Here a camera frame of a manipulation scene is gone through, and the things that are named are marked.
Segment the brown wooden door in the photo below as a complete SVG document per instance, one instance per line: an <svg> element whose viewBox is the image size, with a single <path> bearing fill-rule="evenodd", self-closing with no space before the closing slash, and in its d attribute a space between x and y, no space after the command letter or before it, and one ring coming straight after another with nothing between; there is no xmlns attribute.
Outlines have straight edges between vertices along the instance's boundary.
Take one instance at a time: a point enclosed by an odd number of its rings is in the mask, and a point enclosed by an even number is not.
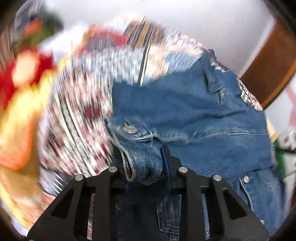
<svg viewBox="0 0 296 241"><path fill-rule="evenodd" d="M241 80L263 108L283 91L295 73L295 34L280 20Z"/></svg>

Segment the blue denim jacket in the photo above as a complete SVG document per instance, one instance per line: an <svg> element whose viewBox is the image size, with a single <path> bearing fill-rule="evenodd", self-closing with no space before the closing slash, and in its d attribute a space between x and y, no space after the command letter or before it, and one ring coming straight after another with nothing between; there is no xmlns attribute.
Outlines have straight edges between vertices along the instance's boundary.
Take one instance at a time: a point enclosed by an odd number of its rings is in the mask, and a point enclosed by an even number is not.
<svg viewBox="0 0 296 241"><path fill-rule="evenodd" d="M161 184L167 145L183 166L222 176L272 235L284 220L285 187L272 168L266 117L242 98L236 75L207 51L183 72L145 86L116 82L113 116L104 121L122 157L127 190L122 240L177 240L181 197Z"/></svg>

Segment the patchwork patterned bed cover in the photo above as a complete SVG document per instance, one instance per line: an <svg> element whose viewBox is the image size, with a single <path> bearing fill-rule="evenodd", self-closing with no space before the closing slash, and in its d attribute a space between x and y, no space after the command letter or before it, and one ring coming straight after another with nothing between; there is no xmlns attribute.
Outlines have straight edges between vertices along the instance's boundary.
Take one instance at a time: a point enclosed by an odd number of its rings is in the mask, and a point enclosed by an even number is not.
<svg viewBox="0 0 296 241"><path fill-rule="evenodd" d="M130 23L123 32L95 29L90 42L70 58L55 79L44 119L47 135L42 142L41 167L62 181L65 176L97 176L114 166L117 148L104 125L105 119L113 116L113 84L145 86L187 70L207 51L217 67L229 69L217 61L212 50L148 21ZM237 79L242 98L252 104ZM115 206L117 240L122 240L118 217L124 208L120 203L130 199L126 179L125 193Z"/></svg>

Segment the red yellow plush blanket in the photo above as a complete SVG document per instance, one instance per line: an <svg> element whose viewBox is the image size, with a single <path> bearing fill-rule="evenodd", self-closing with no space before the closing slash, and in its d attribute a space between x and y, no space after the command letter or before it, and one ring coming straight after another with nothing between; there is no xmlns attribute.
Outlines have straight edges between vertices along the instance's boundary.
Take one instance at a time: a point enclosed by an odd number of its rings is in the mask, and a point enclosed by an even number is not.
<svg viewBox="0 0 296 241"><path fill-rule="evenodd" d="M1 72L1 207L27 230L53 200L39 184L38 135L57 70L52 51L32 47Z"/></svg>

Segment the green clothes pile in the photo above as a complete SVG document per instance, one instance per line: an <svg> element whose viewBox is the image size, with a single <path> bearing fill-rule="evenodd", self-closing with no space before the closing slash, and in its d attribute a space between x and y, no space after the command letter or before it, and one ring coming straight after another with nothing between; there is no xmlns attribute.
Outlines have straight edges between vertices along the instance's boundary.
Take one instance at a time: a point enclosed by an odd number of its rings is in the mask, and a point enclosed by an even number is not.
<svg viewBox="0 0 296 241"><path fill-rule="evenodd" d="M10 30L14 55L38 45L43 40L63 30L63 22L54 14L37 13L17 18Z"/></svg>

